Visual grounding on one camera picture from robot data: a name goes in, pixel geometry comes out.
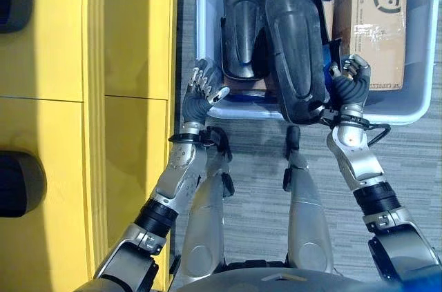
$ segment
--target robotic hand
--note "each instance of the robotic hand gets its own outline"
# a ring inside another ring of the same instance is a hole
[[[210,108],[229,94],[222,87],[222,71],[212,61],[201,59],[193,69],[184,96],[184,125],[174,143],[166,170],[135,221],[95,272],[93,280],[76,292],[150,291],[158,265],[152,255],[160,254],[176,217],[191,201],[206,166],[206,147],[216,145],[221,156],[231,159],[224,133],[204,130]]]
[[[373,124],[363,119],[363,108],[369,91],[370,66],[355,54],[345,58],[343,69],[352,80],[336,64],[330,68],[340,110],[327,122],[332,127],[327,145],[363,210],[368,231],[375,234],[368,244],[378,271],[386,280],[396,281],[423,273],[440,273],[441,262],[434,249],[408,210],[400,205],[367,143],[365,130]]]

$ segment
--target blue plastic bin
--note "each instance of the blue plastic bin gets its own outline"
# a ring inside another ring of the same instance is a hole
[[[373,123],[409,124],[430,105],[439,0],[407,0],[405,74],[402,90],[370,92],[365,107]],[[197,57],[219,64],[222,0],[197,0]],[[225,119],[282,119],[276,104],[223,100],[210,113]]]

